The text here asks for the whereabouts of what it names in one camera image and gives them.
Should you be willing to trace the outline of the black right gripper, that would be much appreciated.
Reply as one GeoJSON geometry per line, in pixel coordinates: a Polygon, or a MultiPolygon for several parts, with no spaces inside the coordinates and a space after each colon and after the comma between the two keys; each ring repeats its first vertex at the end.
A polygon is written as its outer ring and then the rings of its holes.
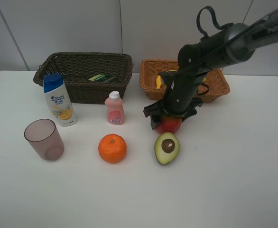
{"type": "Polygon", "coordinates": [[[190,111],[202,106],[201,98],[195,98],[196,92],[203,81],[203,75],[190,76],[179,74],[171,84],[166,85],[163,98],[149,106],[144,107],[143,113],[150,116],[152,130],[156,130],[162,123],[163,114],[181,116],[182,122],[195,116],[197,111],[190,111]]]}

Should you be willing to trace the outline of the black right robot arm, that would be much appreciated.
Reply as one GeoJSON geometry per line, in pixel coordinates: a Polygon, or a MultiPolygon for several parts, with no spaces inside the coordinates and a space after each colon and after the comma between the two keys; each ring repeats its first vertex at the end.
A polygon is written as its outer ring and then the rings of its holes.
{"type": "Polygon", "coordinates": [[[195,95],[208,72],[249,60],[256,49],[278,43],[278,9],[255,23],[219,25],[215,11],[206,6],[213,25],[219,30],[209,36],[196,17],[196,25],[203,37],[193,45],[184,45],[178,53],[178,70],[160,72],[166,90],[163,98],[144,107],[143,113],[150,117],[150,125],[155,130],[163,116],[181,117],[182,121],[196,115],[196,107],[203,104],[195,95]]]}

